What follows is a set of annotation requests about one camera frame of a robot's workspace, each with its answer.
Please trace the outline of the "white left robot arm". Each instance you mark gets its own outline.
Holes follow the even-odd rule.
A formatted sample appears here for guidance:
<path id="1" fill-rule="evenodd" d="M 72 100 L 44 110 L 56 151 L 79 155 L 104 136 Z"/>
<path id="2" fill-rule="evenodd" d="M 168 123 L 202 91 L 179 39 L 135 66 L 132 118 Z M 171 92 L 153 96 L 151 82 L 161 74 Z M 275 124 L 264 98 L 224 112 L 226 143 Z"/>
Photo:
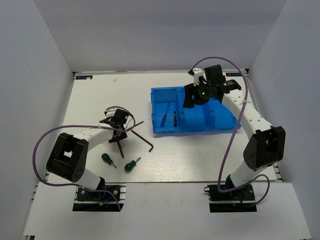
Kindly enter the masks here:
<path id="1" fill-rule="evenodd" d="M 105 196 L 105 180 L 86 169 L 88 151 L 98 145 L 113 143 L 127 137 L 124 132 L 129 112 L 117 108 L 105 113 L 101 124 L 111 129 L 89 128 L 77 134 L 61 133 L 46 164 L 46 170 L 74 184 L 88 189 L 94 199 Z"/>

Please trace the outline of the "medium brown hex key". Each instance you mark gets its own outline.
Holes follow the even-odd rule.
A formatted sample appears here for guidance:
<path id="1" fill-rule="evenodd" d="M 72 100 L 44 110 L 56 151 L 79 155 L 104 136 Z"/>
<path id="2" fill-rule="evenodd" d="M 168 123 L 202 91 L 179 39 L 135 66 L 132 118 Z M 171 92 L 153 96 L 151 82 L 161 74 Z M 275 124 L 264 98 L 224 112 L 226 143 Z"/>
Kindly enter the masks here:
<path id="1" fill-rule="evenodd" d="M 131 130 L 131 132 L 135 135 L 135 136 L 137 136 L 139 139 L 141 139 L 143 142 L 145 142 L 147 145 L 149 145 L 149 150 L 148 150 L 148 152 L 150 153 L 153 149 L 154 149 L 154 145 L 150 142 L 150 141 L 148 141 L 147 139 L 145 139 L 143 136 L 141 136 L 140 134 L 138 134 L 136 131 L 134 131 L 134 130 Z"/>

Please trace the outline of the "black green precision screwdriver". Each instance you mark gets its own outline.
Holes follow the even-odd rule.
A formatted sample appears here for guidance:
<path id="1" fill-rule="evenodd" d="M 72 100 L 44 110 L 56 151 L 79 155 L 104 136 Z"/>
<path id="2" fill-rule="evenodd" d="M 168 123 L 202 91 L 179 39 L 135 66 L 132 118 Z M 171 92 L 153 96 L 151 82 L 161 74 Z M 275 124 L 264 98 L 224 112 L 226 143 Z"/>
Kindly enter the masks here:
<path id="1" fill-rule="evenodd" d="M 174 127 L 178 126 L 177 112 L 176 111 L 173 111 L 173 126 Z"/>

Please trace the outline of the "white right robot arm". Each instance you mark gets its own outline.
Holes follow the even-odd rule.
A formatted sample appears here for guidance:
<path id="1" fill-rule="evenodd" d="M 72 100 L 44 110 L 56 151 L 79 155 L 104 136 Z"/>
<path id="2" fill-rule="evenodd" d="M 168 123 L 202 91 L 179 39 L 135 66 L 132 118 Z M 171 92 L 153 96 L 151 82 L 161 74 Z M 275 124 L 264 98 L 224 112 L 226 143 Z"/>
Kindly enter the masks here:
<path id="1" fill-rule="evenodd" d="M 236 118 L 237 127 L 242 127 L 248 143 L 243 151 L 243 162 L 230 174 L 224 188 L 219 191 L 236 200 L 244 193 L 259 173 L 281 161 L 284 156 L 286 132 L 282 126 L 275 127 L 248 101 L 248 91 L 234 79 L 227 80 L 221 65 L 188 72 L 193 83 L 184 86 L 184 108 L 194 108 L 218 100 Z"/>

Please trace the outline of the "small brown hex key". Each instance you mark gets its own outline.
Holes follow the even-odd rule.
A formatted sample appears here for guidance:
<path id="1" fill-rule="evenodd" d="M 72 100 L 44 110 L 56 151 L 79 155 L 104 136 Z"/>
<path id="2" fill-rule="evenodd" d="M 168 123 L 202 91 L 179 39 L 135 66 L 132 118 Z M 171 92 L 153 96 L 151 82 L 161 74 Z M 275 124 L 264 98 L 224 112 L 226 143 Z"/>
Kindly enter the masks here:
<path id="1" fill-rule="evenodd" d="M 134 124 L 132 127 L 127 128 L 127 129 L 125 130 L 125 132 L 130 132 L 130 131 L 132 131 L 134 128 L 136 128 L 137 126 L 139 126 L 139 125 L 141 125 L 141 124 L 143 124 L 143 123 L 144 123 L 144 121 L 138 122 L 138 123 Z"/>

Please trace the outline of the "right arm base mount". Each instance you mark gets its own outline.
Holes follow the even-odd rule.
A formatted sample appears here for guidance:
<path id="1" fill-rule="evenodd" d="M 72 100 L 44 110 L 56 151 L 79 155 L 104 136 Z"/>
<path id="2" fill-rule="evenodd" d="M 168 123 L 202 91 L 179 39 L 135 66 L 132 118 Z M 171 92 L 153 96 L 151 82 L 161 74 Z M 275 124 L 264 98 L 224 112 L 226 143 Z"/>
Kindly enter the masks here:
<path id="1" fill-rule="evenodd" d="M 218 191 L 217 184 L 207 185 L 203 190 L 208 194 L 211 213 L 257 212 L 256 198 L 252 185 L 226 193 Z"/>

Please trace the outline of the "large brown hex key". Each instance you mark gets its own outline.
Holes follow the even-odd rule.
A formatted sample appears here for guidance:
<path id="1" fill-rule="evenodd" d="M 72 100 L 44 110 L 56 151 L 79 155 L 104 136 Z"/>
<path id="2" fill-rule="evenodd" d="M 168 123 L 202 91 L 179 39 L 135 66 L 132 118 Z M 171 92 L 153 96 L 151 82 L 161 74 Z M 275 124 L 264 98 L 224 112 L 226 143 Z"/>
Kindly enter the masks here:
<path id="1" fill-rule="evenodd" d="M 118 140 L 118 141 L 116 141 L 116 143 L 117 143 L 117 146 L 118 146 L 118 149 L 119 149 L 119 152 L 120 152 L 121 158 L 122 158 L 122 159 L 124 159 L 124 158 L 125 158 L 125 156 L 124 156 L 124 152 L 123 152 L 123 149 L 122 149 L 121 143 L 120 143 L 120 141 L 119 141 L 119 140 Z"/>

